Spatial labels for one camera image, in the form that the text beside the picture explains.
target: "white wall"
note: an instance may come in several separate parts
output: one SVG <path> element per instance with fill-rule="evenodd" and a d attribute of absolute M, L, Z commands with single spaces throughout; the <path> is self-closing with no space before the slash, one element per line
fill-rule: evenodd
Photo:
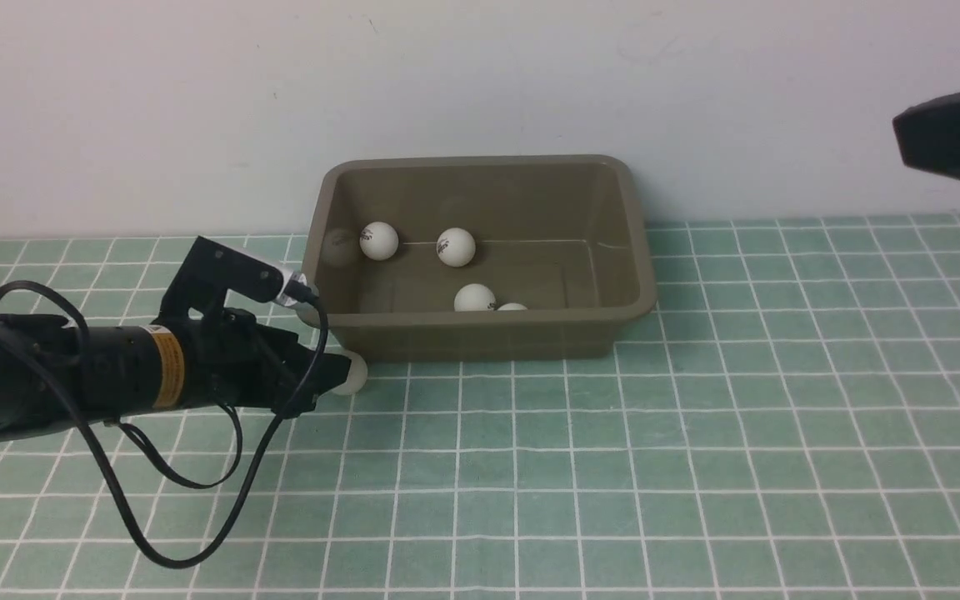
<path fill-rule="evenodd" d="M 308 226 L 343 160 L 611 153 L 654 218 L 960 209 L 960 1 L 0 2 L 0 236 Z"/>

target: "ping pong ball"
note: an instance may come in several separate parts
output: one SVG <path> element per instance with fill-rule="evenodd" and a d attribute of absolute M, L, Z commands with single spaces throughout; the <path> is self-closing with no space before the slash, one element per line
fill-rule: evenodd
<path fill-rule="evenodd" d="M 363 385 L 365 385 L 365 382 L 369 379 L 369 365 L 366 364 L 365 358 L 358 356 L 356 352 L 351 352 L 346 348 L 328 350 L 328 353 L 342 354 L 344 357 L 350 358 L 350 369 L 347 371 L 347 379 L 328 391 L 337 396 L 351 396 L 361 391 Z"/>
<path fill-rule="evenodd" d="M 435 253 L 443 265 L 449 267 L 464 267 L 472 261 L 476 254 L 477 243 L 473 235 L 460 227 L 450 227 L 439 234 L 435 243 Z"/>
<path fill-rule="evenodd" d="M 395 256 L 395 251 L 399 249 L 399 234 L 384 221 L 366 225 L 358 241 L 361 243 L 362 253 L 373 261 L 386 261 Z"/>
<path fill-rule="evenodd" d="M 457 290 L 454 296 L 454 311 L 459 313 L 468 311 L 494 311 L 496 307 L 495 295 L 487 285 L 470 283 Z"/>

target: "yellow warning label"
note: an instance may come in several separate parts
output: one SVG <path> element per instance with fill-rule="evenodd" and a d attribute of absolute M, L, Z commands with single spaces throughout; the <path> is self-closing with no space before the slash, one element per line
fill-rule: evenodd
<path fill-rule="evenodd" d="M 153 403 L 156 409 L 170 409 L 180 400 L 183 391 L 183 348 L 173 332 L 157 324 L 150 324 L 143 329 L 150 333 L 150 338 L 157 345 L 157 353 L 161 354 L 161 387 L 157 390 L 157 399 Z"/>

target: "black cable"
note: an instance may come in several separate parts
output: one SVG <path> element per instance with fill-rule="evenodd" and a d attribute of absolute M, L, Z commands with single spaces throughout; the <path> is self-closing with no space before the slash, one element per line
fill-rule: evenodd
<path fill-rule="evenodd" d="M 180 475 L 174 468 L 168 466 L 168 462 L 165 461 L 161 453 L 158 452 L 158 449 L 155 448 L 153 442 L 150 441 L 150 437 L 136 425 L 132 425 L 130 422 L 119 422 L 117 426 L 133 444 L 136 444 L 137 448 L 140 448 L 140 451 L 144 453 L 147 460 L 150 461 L 150 466 L 156 468 L 168 481 L 193 490 L 208 490 L 220 486 L 221 483 L 227 482 L 228 478 L 231 478 L 232 475 L 236 473 L 236 468 L 239 468 L 239 461 L 243 459 L 243 425 L 239 422 L 239 413 L 236 413 L 235 407 L 224 405 L 224 403 L 218 403 L 217 405 L 228 415 L 229 419 L 232 419 L 232 428 L 236 430 L 236 458 L 232 460 L 232 466 L 228 468 L 228 471 L 213 483 L 195 482 L 193 479 Z"/>
<path fill-rule="evenodd" d="M 88 331 L 88 324 L 85 322 L 83 315 L 80 314 L 80 311 L 65 297 L 62 297 L 60 293 L 54 292 L 53 289 L 45 285 L 34 282 L 14 282 L 13 284 L 1 286 L 0 300 L 14 289 L 29 289 L 32 290 L 32 292 L 39 293 L 39 295 L 50 300 L 51 303 L 56 304 L 76 322 L 77 327 L 80 329 L 81 354 L 79 358 L 81 364 L 83 364 L 83 362 L 87 360 L 88 341 L 90 341 L 91 334 Z M 221 547 L 224 540 L 228 538 L 228 533 L 235 527 L 240 513 L 243 512 L 243 504 L 247 501 L 251 487 L 254 485 L 258 467 L 260 463 L 262 463 L 264 453 L 266 453 L 273 437 L 277 434 L 279 426 L 283 424 L 283 414 L 287 413 L 287 409 L 297 401 L 298 395 L 300 395 L 301 391 L 306 387 L 310 376 L 313 375 L 313 368 L 315 368 L 319 358 L 323 356 L 324 347 L 328 342 L 328 313 L 324 311 L 324 306 L 321 304 L 321 301 L 313 295 L 308 288 L 304 289 L 304 297 L 301 297 L 300 300 L 306 301 L 306 303 L 310 303 L 316 308 L 321 323 L 320 333 L 317 335 L 317 346 L 315 350 L 313 350 L 312 360 L 310 360 L 309 365 L 306 367 L 302 378 L 298 380 L 294 391 L 291 392 L 286 402 L 282 404 L 281 410 L 275 411 L 273 414 L 273 419 L 269 423 L 269 426 L 267 426 L 266 432 L 262 435 L 262 440 L 258 442 L 255 448 L 254 458 L 251 460 L 251 466 L 247 469 L 247 476 L 243 479 L 239 494 L 236 496 L 236 502 L 232 505 L 232 510 L 228 513 L 228 517 L 226 517 L 220 531 L 213 537 L 212 542 L 210 542 L 209 546 L 206 546 L 206 549 L 203 549 L 199 554 L 184 559 L 174 559 L 159 553 L 143 534 L 143 529 L 136 520 L 136 513 L 133 512 L 131 506 L 128 504 L 128 498 L 125 497 L 121 482 L 118 481 L 118 475 L 113 471 L 110 459 L 106 455 L 106 449 L 104 449 L 103 445 L 98 441 L 98 437 L 95 437 L 95 432 L 91 429 L 91 425 L 85 421 L 83 415 L 80 413 L 80 407 L 77 406 L 76 400 L 73 400 L 72 394 L 69 394 L 69 391 L 53 376 L 53 373 L 47 371 L 42 364 L 39 364 L 39 361 L 29 356 L 26 349 L 20 347 L 14 339 L 5 337 L 5 335 L 0 333 L 0 350 L 16 358 L 16 360 L 26 366 L 26 368 L 29 368 L 34 375 L 42 379 L 43 383 L 47 384 L 47 388 L 49 388 L 51 393 L 56 396 L 57 400 L 65 407 L 66 413 L 68 413 L 72 419 L 73 425 L 76 425 L 77 429 L 80 430 L 80 436 L 83 437 L 84 442 L 87 442 L 87 447 L 91 449 L 92 458 L 95 459 L 99 471 L 102 472 L 103 481 L 106 482 L 107 489 L 110 490 L 114 505 L 117 505 L 117 512 L 121 513 L 121 519 L 128 531 L 129 537 L 136 543 L 140 552 L 142 552 L 146 558 L 150 559 L 150 562 L 167 569 L 189 569 L 197 566 L 199 563 L 206 561 L 207 558 L 210 558 L 210 556 Z"/>

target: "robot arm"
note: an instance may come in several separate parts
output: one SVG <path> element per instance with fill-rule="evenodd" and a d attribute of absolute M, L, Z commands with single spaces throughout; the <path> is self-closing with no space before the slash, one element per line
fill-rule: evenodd
<path fill-rule="evenodd" d="M 69 327 L 68 319 L 60 315 L 0 315 L 0 442 L 79 429 L 129 535 L 150 561 L 167 568 L 198 565 L 221 546 L 285 419 L 315 409 L 317 397 L 325 392 L 354 393 L 365 380 L 360 357 L 324 354 L 328 316 L 305 277 L 206 238 L 195 240 L 150 326 L 88 327 L 65 297 L 33 282 L 0 287 L 0 300 L 18 289 L 50 299 L 76 327 Z M 225 307 L 228 290 L 257 303 L 312 305 L 321 323 L 317 346 L 305 348 L 298 345 L 297 334 L 263 326 L 250 312 Z M 202 318 L 191 319 L 191 310 Z M 121 421 L 206 406 L 219 406 L 232 418 L 236 464 L 243 441 L 236 407 L 267 409 L 273 418 L 213 542 L 190 558 L 168 558 L 143 534 L 91 424 L 121 427 L 167 478 L 206 488 L 224 478 L 209 485 L 187 481 L 172 471 L 136 426 Z"/>

